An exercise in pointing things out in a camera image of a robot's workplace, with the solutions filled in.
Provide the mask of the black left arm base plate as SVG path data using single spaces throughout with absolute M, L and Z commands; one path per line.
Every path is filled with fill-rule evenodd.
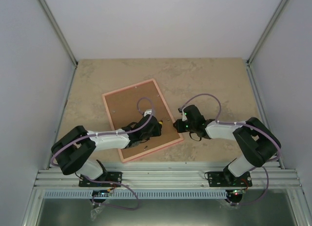
M 119 171 L 109 171 L 107 174 L 103 174 L 96 181 L 106 181 L 107 183 L 95 183 L 87 180 L 82 175 L 80 176 L 79 187 L 120 187 L 122 181 L 122 172 Z

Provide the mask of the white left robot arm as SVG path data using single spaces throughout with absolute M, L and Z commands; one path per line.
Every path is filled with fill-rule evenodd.
M 147 114 L 139 122 L 115 131 L 93 132 L 76 126 L 52 146 L 51 165 L 60 167 L 63 175 L 77 173 L 101 187 L 107 180 L 106 169 L 99 160 L 92 160 L 91 154 L 138 146 L 151 137 L 161 136 L 162 124 L 161 120 Z

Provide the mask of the pink wooden photo frame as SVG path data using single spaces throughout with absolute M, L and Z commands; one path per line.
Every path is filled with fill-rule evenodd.
M 133 148 L 118 150 L 122 163 L 134 161 L 184 140 L 173 127 L 175 119 L 154 79 L 104 93 L 102 99 L 113 130 L 138 122 L 142 118 L 141 112 L 151 108 L 154 108 L 157 120 L 162 121 L 161 136 L 152 137 Z

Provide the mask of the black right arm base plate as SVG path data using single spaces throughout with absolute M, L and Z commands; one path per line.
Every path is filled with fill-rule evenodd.
M 204 177 L 208 181 L 209 187 L 247 188 L 253 186 L 250 172 L 235 177 L 230 172 L 209 171 L 204 173 Z

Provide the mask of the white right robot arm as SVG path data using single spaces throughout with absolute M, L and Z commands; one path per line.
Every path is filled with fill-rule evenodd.
M 253 168 L 263 166 L 280 152 L 278 139 L 257 118 L 242 122 L 221 122 L 205 119 L 195 105 L 182 109 L 182 118 L 173 127 L 178 133 L 195 133 L 199 139 L 226 139 L 236 141 L 242 155 L 223 170 L 224 182 L 230 187 L 241 182 L 241 176 Z

